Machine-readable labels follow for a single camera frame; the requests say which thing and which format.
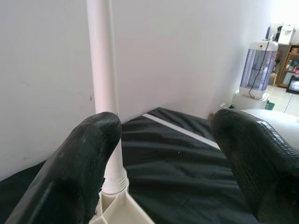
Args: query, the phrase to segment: white appliance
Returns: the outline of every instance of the white appliance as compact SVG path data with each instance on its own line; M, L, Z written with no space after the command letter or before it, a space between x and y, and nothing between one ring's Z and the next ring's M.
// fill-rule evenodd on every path
M269 99L265 91L277 50L278 43L273 41L257 41L250 45L240 89L235 92L232 100L235 109L265 109Z
M263 97L260 99L254 99L251 97L243 96L239 93L239 91L236 91L233 96L232 105L234 105L235 109L237 110L265 109L268 99L268 93L264 93Z
M263 97L276 54L277 42L257 41L250 45L240 84L240 94L255 99Z
M299 150L299 118L290 114L268 110L245 110L259 119L267 121L294 149Z
M294 34L294 26L286 25L281 28L278 43L289 44Z

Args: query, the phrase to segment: white cylindrical object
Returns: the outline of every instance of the white cylindrical object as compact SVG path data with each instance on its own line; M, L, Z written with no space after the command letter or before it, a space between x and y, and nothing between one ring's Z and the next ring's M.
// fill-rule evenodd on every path
M293 148L299 150L299 118L290 114L268 110L244 110L267 121Z
M269 94L266 92L263 94L262 98L253 99L251 97L243 96L239 93L239 91L236 91L233 96L232 104L237 110L265 109L268 99Z
M96 113L118 113L111 0L87 0L88 26ZM117 194L128 185L122 164L121 142L105 170L103 192Z
M258 41L250 45L240 84L240 94L255 99L263 97L273 70L278 44Z

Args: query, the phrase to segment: electric mosquito killer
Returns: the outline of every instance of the electric mosquito killer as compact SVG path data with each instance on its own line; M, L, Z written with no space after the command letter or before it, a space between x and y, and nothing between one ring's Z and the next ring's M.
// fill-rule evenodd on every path
M258 41L250 45L240 84L240 94L254 99L261 99L267 88L278 43Z

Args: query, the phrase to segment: white plastic base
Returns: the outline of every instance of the white plastic base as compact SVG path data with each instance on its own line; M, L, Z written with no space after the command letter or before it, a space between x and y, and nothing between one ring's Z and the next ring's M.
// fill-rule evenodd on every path
M264 95L266 90L263 90L263 91L261 91L261 90L251 90L250 94L249 94L249 91L250 91L250 89L248 89L248 88L244 88L244 87L241 87L241 86L239 88L240 95L246 96L246 97L253 97L254 99L263 98L263 95Z
M265 109L268 99L268 93L264 93L261 99L253 99L243 96L237 91L233 96L232 104L235 105L237 110Z
M287 143L299 150L299 118L290 114L268 110L244 110L257 118L267 121Z
M155 224L128 193L117 195L100 193L97 214L89 224Z
M125 190L128 185L127 172L122 164L120 141L106 165L105 182L102 187L102 192L103 194L117 195L119 192Z

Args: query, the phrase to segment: black power cord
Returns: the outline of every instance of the black power cord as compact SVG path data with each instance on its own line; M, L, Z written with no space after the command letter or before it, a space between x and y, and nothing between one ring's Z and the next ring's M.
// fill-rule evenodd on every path
M229 109L237 109L237 107L234 104L232 104L231 106L229 106Z
M256 77L255 77L255 79L254 79L254 81L253 81L252 87L251 87L251 89L250 89L249 92L248 92L248 94L250 95L251 98L254 98L254 97L250 94L250 92L252 91L252 89L253 89L253 87L254 87L254 84L256 83L256 79L257 79L258 75L259 75L260 72L261 72L261 69L262 69L262 66L263 66L263 62L264 62L265 57L266 57L266 54L267 54L267 49L268 49L268 47L269 47L269 43L270 43L270 41L268 41L268 43L267 43L267 47L266 47L265 53L264 53L264 55L263 55L263 61L262 61L262 63L261 63L261 67L260 67L260 69L258 70L258 73L257 73L257 75L256 75Z

